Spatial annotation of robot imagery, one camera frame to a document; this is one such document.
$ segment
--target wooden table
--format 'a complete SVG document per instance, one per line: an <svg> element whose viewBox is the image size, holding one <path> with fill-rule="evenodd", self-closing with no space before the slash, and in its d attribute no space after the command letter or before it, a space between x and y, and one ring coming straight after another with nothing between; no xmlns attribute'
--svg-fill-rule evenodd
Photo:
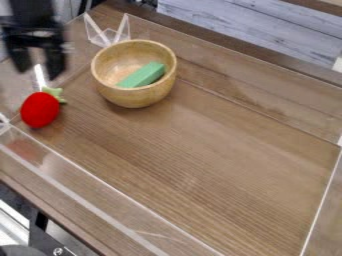
<svg viewBox="0 0 342 256"><path fill-rule="evenodd" d="M92 11L103 28L123 16L112 6ZM12 120L3 182L104 255L299 255L341 150L341 88L171 23L130 16L130 24L134 38L178 55L170 96L137 110L100 97L88 65L98 48L76 19L70 104L44 129Z"/></svg>

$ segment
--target bowl rim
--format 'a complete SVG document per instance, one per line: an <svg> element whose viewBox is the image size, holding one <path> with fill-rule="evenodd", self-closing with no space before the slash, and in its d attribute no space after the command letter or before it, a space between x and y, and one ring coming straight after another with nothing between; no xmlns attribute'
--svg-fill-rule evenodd
<svg viewBox="0 0 342 256"><path fill-rule="evenodd" d="M106 53L106 51L108 51L111 48L114 48L114 47L116 47L118 45L122 45L122 44L131 44L131 43L137 43L137 42L138 42L138 43L139 43L139 42L142 42L142 43L150 43L150 44L154 44L154 45L158 45L159 47L162 47L162 48L169 52L169 54L171 55L171 59L173 59L173 62L174 62L174 63L173 63L171 69L170 69L170 71L167 72L167 74L166 74L166 75L162 77L162 79L158 80L155 83L149 84L149 85L142 86L142 87L124 88L124 87L112 85L112 84L104 82L104 81L100 79L100 77L99 77L99 75L98 75L98 72L95 71L95 63L96 63L96 61L98 61L100 55L103 55L103 54ZM157 42L157 41L153 41L153 40L134 39L134 40L127 40L127 41L122 41L122 42L119 42L119 43L116 43L116 44L112 44L112 45L110 45L108 47L106 47L104 49L102 49L102 50L96 53L96 55L95 55L95 57L92 58L92 61L91 61L91 73L92 73L94 77L96 78L98 82L99 82L103 86L106 86L106 87L108 87L108 88L111 88L111 89L118 89L118 90L123 90L123 91L139 91L139 90L147 90L147 89L150 89L151 87L155 87L155 86L158 86L159 84L162 84L162 83L173 76L173 74L175 73L177 65L178 65L177 55L175 55L174 51L173 51L165 44L162 44L162 43L159 43L159 42Z"/></svg>

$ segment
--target green sponge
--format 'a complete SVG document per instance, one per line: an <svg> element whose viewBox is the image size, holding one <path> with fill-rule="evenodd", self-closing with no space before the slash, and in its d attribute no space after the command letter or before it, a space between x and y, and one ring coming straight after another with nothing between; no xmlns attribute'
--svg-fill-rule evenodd
<svg viewBox="0 0 342 256"><path fill-rule="evenodd" d="M135 88L154 83L166 72L165 64L159 62L150 62L141 69L138 69L128 77L126 77L118 86L124 88Z"/></svg>

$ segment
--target robotic arm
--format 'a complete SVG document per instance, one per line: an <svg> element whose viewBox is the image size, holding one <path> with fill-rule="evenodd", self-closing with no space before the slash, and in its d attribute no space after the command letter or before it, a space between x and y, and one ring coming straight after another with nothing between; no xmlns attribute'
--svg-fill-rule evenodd
<svg viewBox="0 0 342 256"><path fill-rule="evenodd" d="M66 70L63 26L54 20L52 0L10 0L14 16L2 17L4 43L19 72L34 65L28 48L44 50L50 80Z"/></svg>

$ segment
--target wooden bowl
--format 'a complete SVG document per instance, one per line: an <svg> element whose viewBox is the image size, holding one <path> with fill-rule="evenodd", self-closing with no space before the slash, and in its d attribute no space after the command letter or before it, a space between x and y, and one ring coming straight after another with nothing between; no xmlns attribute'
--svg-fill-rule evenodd
<svg viewBox="0 0 342 256"><path fill-rule="evenodd" d="M135 70L158 61L166 65L166 74L155 83L137 87L116 86ZM103 49L91 63L99 81L102 96L126 108L142 108L161 101L169 94L177 77L177 56L163 44L149 40L131 40Z"/></svg>

